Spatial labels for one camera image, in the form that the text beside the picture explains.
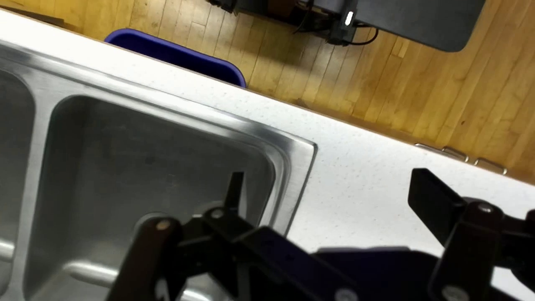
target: black object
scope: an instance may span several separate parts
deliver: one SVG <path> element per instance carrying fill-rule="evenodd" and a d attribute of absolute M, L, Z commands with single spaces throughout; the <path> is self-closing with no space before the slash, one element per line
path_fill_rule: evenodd
<path fill-rule="evenodd" d="M 354 44 L 354 31 L 366 24 L 444 52 L 466 46 L 484 6 L 484 0 L 285 0 L 295 9 L 290 17 L 280 19 L 269 11 L 267 4 L 274 0 L 208 2 L 227 12 L 264 16 L 295 27 L 305 16 L 307 24 L 327 24 L 327 29 L 309 27 L 305 32 L 327 31 L 324 37 L 335 46 Z M 312 19 L 302 11 L 314 11 Z M 351 29 L 344 31 L 345 21 L 351 21 Z"/>
<path fill-rule="evenodd" d="M 175 301 L 187 278 L 208 273 L 240 301 L 509 301 L 489 286 L 494 265 L 533 290 L 533 211 L 518 221 L 488 203 L 466 203 L 424 169 L 412 171 L 409 206 L 444 245 L 441 260 L 402 248 L 307 255 L 235 215 L 242 181 L 235 173 L 223 208 L 183 226 L 145 221 L 106 300 Z"/>

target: stainless steel sink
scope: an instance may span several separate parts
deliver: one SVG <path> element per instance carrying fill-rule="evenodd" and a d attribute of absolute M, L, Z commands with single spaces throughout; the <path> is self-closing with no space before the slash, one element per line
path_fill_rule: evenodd
<path fill-rule="evenodd" d="M 0 72 L 0 292 L 6 288 L 33 124 L 30 91 Z"/>
<path fill-rule="evenodd" d="M 275 129 L 0 46 L 0 300 L 103 300 L 148 216 L 220 205 L 285 233 L 314 146 Z M 183 300 L 222 300 L 205 278 Z"/>

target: wooden floor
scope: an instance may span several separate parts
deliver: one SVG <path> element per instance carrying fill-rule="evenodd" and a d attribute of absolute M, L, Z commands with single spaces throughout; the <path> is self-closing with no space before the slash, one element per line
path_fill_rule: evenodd
<path fill-rule="evenodd" d="M 449 146 L 535 183 L 535 2 L 486 0 L 468 47 L 389 34 L 332 47 L 205 0 L 0 0 L 101 41 L 133 27 L 233 62 L 249 89 L 409 143 Z"/>

